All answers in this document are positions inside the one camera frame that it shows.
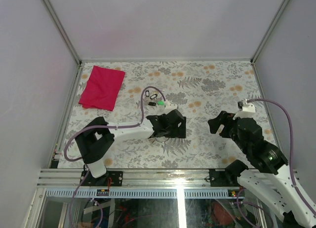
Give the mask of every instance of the red cloth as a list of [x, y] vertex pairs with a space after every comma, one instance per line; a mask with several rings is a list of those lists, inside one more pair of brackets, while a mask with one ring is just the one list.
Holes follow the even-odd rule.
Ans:
[[125, 72], [93, 66], [79, 104], [84, 108], [113, 111]]

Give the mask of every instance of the table surface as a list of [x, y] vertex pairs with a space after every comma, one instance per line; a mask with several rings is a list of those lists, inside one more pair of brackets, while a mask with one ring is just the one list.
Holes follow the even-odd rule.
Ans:
[[[113, 112], [84, 109], [78, 104], [94, 65], [126, 72]], [[114, 142], [104, 157], [108, 168], [225, 168], [236, 158], [246, 162], [232, 140], [210, 134], [207, 121], [220, 111], [236, 113], [237, 102], [243, 98], [260, 98], [249, 61], [85, 63], [63, 143], [98, 116], [109, 122], [139, 121], [140, 95], [149, 85], [163, 90], [170, 102], [178, 104], [178, 110], [187, 117], [187, 137], [165, 143], [137, 139]], [[144, 98], [145, 116], [163, 112], [162, 106], [148, 106], [148, 101]], [[263, 128], [265, 139], [275, 143], [264, 105], [254, 105], [254, 119]], [[80, 156], [75, 142], [68, 155]], [[61, 154], [58, 168], [82, 167], [82, 160], [68, 162]]]

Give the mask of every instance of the white wall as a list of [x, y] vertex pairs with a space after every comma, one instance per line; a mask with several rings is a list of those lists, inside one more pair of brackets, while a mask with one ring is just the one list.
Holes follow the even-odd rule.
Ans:
[[[294, 127], [295, 167], [316, 201], [316, 0], [292, 0], [256, 66], [266, 97], [288, 109]], [[289, 155], [284, 114], [272, 107], [282, 147]]]
[[282, 0], [51, 2], [82, 59], [250, 59]]
[[40, 0], [0, 0], [0, 227], [19, 228], [76, 65]]

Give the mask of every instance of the floral pattern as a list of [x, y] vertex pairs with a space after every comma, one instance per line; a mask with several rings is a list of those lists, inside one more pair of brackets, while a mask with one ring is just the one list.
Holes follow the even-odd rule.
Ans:
[[[78, 104], [94, 65], [126, 72], [113, 112], [84, 109]], [[140, 95], [149, 85], [163, 90], [170, 102], [178, 104], [178, 110], [187, 117], [187, 137], [114, 143], [104, 157], [107, 167], [224, 168], [236, 158], [246, 162], [244, 154], [232, 140], [221, 138], [218, 133], [210, 134], [207, 121], [222, 110], [237, 112], [237, 102], [243, 98], [260, 97], [248, 61], [85, 63], [64, 145], [98, 116], [109, 122], [139, 121]], [[154, 99], [155, 102], [160, 100], [160, 95]], [[150, 101], [148, 97], [144, 98], [145, 115], [161, 114], [163, 106], [149, 106]], [[254, 104], [257, 110], [255, 120], [263, 128], [266, 140], [274, 143], [263, 104]], [[72, 158], [80, 156], [75, 142], [71, 143], [68, 155]], [[82, 167], [82, 160], [68, 162], [61, 154], [58, 168]]]

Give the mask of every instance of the pink cloth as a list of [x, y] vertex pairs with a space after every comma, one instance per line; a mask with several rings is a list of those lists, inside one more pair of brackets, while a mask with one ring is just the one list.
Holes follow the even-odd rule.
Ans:
[[84, 108], [113, 111], [125, 72], [93, 66], [79, 104]]

